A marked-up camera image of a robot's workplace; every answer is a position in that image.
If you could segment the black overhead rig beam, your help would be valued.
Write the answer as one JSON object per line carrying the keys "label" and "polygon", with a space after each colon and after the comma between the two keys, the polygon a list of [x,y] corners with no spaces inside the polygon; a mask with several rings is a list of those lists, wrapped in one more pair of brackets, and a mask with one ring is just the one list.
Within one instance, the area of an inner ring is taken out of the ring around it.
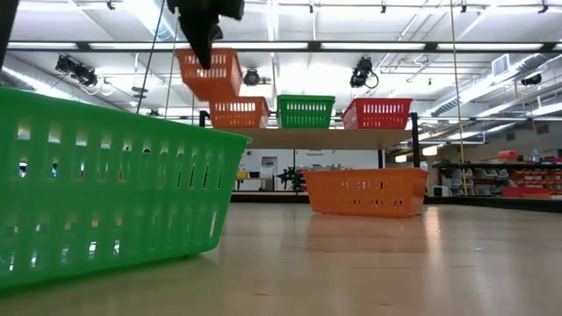
{"label": "black overhead rig beam", "polygon": [[[562,0],[249,0],[217,47],[246,53],[562,54]],[[11,52],[165,53],[190,41],[166,0],[0,0]]]}

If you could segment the black aluminium table frame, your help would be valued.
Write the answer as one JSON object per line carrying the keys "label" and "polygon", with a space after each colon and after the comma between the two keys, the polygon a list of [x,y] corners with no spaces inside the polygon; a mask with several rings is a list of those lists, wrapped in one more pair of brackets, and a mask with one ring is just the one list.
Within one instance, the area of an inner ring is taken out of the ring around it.
{"label": "black aluminium table frame", "polygon": [[[272,192],[234,192],[231,201],[233,203],[308,204],[309,196],[301,193],[273,194]],[[462,205],[562,214],[562,200],[557,199],[425,197],[423,202],[425,205]]]}

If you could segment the wooden shelf with black legs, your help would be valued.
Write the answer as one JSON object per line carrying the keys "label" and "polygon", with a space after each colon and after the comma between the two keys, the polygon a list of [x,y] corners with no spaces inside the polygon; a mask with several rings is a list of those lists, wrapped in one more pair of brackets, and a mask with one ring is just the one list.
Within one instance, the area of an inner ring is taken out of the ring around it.
{"label": "wooden shelf with black legs", "polygon": [[[248,148],[257,149],[334,149],[334,150],[372,150],[383,149],[412,138],[413,164],[421,164],[420,141],[418,132],[418,115],[410,114],[412,130],[372,130],[372,129],[263,129],[263,128],[229,128],[225,132],[248,136],[252,142]],[[275,203],[308,204],[304,193],[233,193],[234,203]]]}

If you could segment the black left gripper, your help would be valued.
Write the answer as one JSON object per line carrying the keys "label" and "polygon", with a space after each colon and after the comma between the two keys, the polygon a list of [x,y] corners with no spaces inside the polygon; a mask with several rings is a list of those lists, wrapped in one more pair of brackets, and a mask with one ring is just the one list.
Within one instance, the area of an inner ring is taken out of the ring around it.
{"label": "black left gripper", "polygon": [[203,69],[211,68],[212,45],[222,39],[219,16],[241,20],[245,0],[166,0]]}

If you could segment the storage rack with red bins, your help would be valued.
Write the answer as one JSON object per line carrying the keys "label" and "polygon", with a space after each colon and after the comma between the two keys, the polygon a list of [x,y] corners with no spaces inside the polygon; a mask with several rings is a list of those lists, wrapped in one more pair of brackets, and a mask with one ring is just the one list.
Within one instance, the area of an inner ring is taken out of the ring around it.
{"label": "storage rack with red bins", "polygon": [[443,160],[433,167],[438,184],[453,197],[562,200],[562,158],[527,160],[514,151],[502,151],[491,160]]}

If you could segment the black ceiling-mounted device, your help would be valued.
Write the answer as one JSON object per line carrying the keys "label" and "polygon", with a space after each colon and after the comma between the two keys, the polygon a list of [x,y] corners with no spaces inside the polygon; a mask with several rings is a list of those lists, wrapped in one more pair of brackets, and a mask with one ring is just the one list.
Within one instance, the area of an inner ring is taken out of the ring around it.
{"label": "black ceiling-mounted device", "polygon": [[54,69],[63,76],[77,80],[82,86],[94,87],[97,85],[95,69],[73,60],[68,55],[60,55]]}

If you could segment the green plastic basket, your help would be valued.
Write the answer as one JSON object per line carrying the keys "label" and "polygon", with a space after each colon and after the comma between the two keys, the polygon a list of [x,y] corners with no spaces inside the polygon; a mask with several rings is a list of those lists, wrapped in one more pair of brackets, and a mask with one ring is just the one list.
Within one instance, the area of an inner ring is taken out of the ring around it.
{"label": "green plastic basket", "polygon": [[279,128],[328,129],[334,96],[277,96],[277,126]]}
{"label": "green plastic basket", "polygon": [[0,293],[216,248],[248,141],[0,87]]}

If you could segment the orange plastic basket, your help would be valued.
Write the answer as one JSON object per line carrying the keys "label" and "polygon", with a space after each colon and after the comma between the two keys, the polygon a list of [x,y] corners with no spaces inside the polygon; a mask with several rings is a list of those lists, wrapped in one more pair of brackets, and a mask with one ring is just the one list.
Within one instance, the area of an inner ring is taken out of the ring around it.
{"label": "orange plastic basket", "polygon": [[270,110],[264,97],[234,97],[209,102],[215,128],[266,128]]}
{"label": "orange plastic basket", "polygon": [[420,168],[306,171],[314,212],[411,218],[423,209],[428,172]]}
{"label": "orange plastic basket", "polygon": [[237,51],[214,48],[211,67],[202,68],[192,49],[176,50],[183,82],[200,101],[238,97],[242,84],[242,71]]}

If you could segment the red plastic basket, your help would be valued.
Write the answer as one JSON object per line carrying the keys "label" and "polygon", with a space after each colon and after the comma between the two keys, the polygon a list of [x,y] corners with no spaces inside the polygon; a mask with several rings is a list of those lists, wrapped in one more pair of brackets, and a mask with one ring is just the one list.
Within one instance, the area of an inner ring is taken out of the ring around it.
{"label": "red plastic basket", "polygon": [[355,98],[342,114],[345,129],[404,130],[411,98]]}

